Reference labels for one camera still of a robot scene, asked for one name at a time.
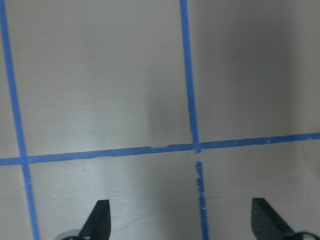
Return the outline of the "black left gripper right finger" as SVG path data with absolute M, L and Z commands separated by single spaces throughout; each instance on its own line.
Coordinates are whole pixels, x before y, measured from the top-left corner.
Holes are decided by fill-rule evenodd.
M 264 198 L 252 199 L 251 230 L 257 240 L 300 239 Z

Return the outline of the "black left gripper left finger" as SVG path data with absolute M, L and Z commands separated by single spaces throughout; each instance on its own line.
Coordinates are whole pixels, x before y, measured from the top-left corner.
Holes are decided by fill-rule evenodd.
M 98 200 L 77 237 L 81 240 L 108 240 L 110 235 L 110 201 Z

